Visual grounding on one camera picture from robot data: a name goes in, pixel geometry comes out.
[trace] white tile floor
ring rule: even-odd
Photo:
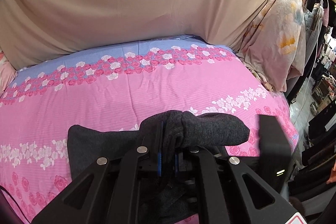
[[[302,85],[302,88],[298,96],[296,97],[296,102],[290,105],[289,107],[291,121],[299,133],[299,143],[297,146],[297,150],[293,155],[293,159],[295,160],[296,164],[301,167],[302,167],[301,153],[305,149],[303,145],[303,142],[305,140],[304,135],[308,133],[308,122],[314,117],[313,114],[310,112],[310,104],[314,101],[314,99],[311,96],[313,85],[314,85],[313,79],[310,79],[309,83],[308,79],[306,79],[304,84]]]

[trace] silver screw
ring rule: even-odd
[[[145,146],[139,146],[136,150],[138,153],[146,153],[148,149]]]
[[[200,149],[199,149],[198,146],[194,146],[194,147],[189,148],[189,151],[190,151],[191,153],[197,153],[197,152],[200,151]]]
[[[229,162],[233,165],[237,165],[240,163],[240,160],[237,157],[231,157],[229,158]]]
[[[107,158],[101,157],[101,158],[97,159],[97,164],[98,165],[107,164]]]

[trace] white cable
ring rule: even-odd
[[[320,5],[320,7],[319,7],[319,13],[321,12],[320,9],[323,9],[323,0],[321,0],[321,5]],[[307,87],[308,87],[308,85],[309,85],[310,77],[311,77],[311,74],[312,74],[312,72],[313,72],[314,64],[315,64],[315,62],[316,62],[316,58],[317,58],[317,51],[318,51],[318,49],[317,49],[317,43],[316,43],[316,53],[315,53],[315,60],[314,60],[314,63],[313,63],[313,68],[311,69],[310,75],[309,75],[309,77],[308,77],[308,83],[307,83],[307,85],[306,85],[306,89],[305,89],[304,94],[303,94],[302,104],[301,104],[301,107],[300,107],[300,110],[299,110],[299,114],[297,115],[296,120],[295,120],[295,122],[294,122],[294,125],[295,125],[295,123],[297,122],[297,119],[299,118],[299,115],[300,115],[300,113],[301,113],[301,111],[302,111],[302,109],[303,109],[303,106],[304,106],[304,104],[306,103],[307,98],[308,98],[308,97],[307,97],[306,100],[305,100]]]

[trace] pink bedsheet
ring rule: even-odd
[[[146,56],[151,60],[138,60],[140,65],[134,63],[140,58],[135,51],[124,56],[102,54],[90,64],[76,55],[79,59],[74,66],[54,60],[53,73],[41,71],[7,89],[0,99],[0,184],[29,221],[71,182],[67,131],[74,124],[99,131],[136,130],[145,118],[171,109],[195,115],[229,113],[250,128],[250,137],[227,151],[230,155],[257,156],[256,114],[262,113],[277,116],[292,148],[296,146],[298,134],[282,94],[268,92],[223,48],[209,48],[214,52],[209,58],[207,48],[197,49],[200,43],[190,42],[183,48],[180,41],[175,44],[170,50],[148,51]],[[182,50],[188,57],[181,57]],[[171,51],[171,58],[163,57]],[[158,55],[161,59],[152,62]],[[133,69],[124,65],[127,62],[133,62]],[[23,219],[14,202],[8,200]],[[198,223],[197,215],[179,223],[186,222]]]

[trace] black cable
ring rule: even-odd
[[[23,213],[23,211],[21,210],[19,204],[17,204],[16,200],[11,196],[11,194],[0,185],[0,190],[4,191],[16,204],[16,206],[19,208],[20,212],[23,214],[23,216],[25,217],[25,219],[28,221],[28,223],[30,224],[30,221],[26,218],[25,214]]]

